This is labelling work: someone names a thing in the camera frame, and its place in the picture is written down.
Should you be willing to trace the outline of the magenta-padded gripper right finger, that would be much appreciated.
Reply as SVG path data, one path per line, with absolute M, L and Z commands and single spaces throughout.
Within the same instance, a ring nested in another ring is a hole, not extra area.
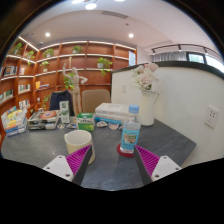
M 134 157 L 144 185 L 181 170 L 167 155 L 159 157 L 138 145 L 134 146 Z

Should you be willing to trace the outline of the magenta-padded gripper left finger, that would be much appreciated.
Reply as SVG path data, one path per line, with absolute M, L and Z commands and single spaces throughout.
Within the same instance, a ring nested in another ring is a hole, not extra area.
M 81 185 L 91 156 L 92 145 L 87 145 L 68 156 L 57 156 L 44 167 L 44 170 Z

